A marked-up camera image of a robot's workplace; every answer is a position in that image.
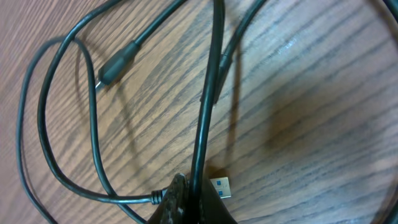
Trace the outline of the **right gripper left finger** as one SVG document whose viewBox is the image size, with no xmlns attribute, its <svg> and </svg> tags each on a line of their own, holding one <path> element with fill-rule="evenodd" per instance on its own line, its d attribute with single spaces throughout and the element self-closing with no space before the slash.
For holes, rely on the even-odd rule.
<svg viewBox="0 0 398 224">
<path fill-rule="evenodd" d="M 160 205 L 148 224 L 182 224 L 188 201 L 188 182 L 182 173 L 175 174 Z"/>
</svg>

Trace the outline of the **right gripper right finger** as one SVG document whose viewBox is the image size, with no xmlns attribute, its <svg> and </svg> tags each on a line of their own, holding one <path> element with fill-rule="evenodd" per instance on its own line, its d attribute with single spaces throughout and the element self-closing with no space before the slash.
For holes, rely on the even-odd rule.
<svg viewBox="0 0 398 224">
<path fill-rule="evenodd" d="M 202 183 L 198 222 L 199 224 L 237 224 L 210 179 L 204 179 Z"/>
</svg>

